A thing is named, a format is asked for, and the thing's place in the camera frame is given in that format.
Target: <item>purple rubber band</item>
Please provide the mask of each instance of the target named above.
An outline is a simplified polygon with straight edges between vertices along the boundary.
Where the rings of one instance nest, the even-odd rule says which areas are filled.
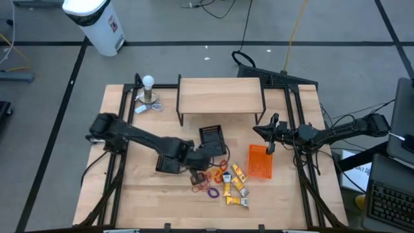
[[[219,191],[216,188],[209,188],[207,190],[207,194],[211,197],[211,198],[218,198],[220,196]]]

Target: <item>white lamp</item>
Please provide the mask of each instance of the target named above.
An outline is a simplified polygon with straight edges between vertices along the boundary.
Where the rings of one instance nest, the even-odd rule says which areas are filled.
[[[145,75],[142,79],[144,88],[138,92],[138,99],[143,104],[154,104],[158,101],[158,95],[152,92],[154,85],[154,78],[150,75]]]

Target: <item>keyboard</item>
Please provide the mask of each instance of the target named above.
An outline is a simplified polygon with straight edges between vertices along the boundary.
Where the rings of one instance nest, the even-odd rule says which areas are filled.
[[[414,195],[374,183],[369,215],[405,230],[414,229]]]
[[[282,75],[280,73],[266,71],[263,69],[248,67],[245,65],[239,66],[239,72],[237,73],[238,78],[260,78],[266,85],[285,85],[285,84],[311,84],[316,86],[318,90],[318,83],[303,78],[297,78],[290,75]]]

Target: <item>black basket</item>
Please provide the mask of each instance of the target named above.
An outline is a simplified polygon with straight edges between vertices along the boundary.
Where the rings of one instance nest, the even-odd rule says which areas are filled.
[[[213,157],[227,154],[220,125],[200,128],[199,131],[201,144],[211,149]]]

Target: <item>light bulb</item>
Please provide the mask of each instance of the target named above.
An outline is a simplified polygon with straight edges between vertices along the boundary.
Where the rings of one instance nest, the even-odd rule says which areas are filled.
[[[154,85],[154,78],[151,75],[145,75],[142,79],[142,83],[145,86],[145,90],[151,90]]]

